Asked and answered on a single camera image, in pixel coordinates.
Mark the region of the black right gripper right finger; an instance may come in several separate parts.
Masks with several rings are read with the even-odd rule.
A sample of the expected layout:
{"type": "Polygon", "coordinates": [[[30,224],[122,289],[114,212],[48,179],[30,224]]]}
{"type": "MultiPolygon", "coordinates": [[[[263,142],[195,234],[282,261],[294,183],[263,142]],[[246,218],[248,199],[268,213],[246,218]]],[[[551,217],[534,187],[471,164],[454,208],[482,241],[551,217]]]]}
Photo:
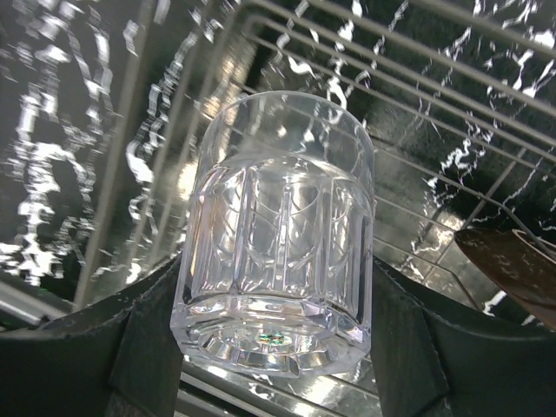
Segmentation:
{"type": "Polygon", "coordinates": [[[468,308],[374,259],[372,347],[385,416],[553,416],[555,334],[468,308]]]}

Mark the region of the red floral plate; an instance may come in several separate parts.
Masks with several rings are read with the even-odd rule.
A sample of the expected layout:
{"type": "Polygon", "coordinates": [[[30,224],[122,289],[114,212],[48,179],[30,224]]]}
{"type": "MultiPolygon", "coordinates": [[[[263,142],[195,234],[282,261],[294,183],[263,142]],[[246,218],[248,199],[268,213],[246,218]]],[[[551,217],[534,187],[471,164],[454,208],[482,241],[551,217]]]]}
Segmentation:
{"type": "Polygon", "coordinates": [[[555,244],[541,250],[521,229],[508,232],[471,228],[454,240],[463,254],[492,282],[550,329],[555,329],[555,244]]]}

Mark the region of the clear drinking glass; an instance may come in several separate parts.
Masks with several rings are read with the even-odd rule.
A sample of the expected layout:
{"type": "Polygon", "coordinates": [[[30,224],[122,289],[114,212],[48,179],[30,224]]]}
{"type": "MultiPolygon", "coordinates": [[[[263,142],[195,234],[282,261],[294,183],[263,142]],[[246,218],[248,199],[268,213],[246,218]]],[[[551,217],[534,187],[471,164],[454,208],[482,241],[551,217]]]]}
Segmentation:
{"type": "Polygon", "coordinates": [[[374,147],[340,105],[269,91],[202,138],[170,328],[187,361],[286,378],[371,348],[374,147]]]}

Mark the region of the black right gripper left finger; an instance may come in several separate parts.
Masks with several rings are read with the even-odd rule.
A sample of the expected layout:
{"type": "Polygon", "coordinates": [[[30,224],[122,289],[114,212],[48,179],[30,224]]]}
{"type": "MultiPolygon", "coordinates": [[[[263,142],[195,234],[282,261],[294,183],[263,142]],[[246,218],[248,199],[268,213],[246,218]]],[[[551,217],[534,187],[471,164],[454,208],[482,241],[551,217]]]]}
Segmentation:
{"type": "Polygon", "coordinates": [[[38,329],[1,334],[3,416],[171,416],[182,354],[169,329],[180,269],[38,329]]]}

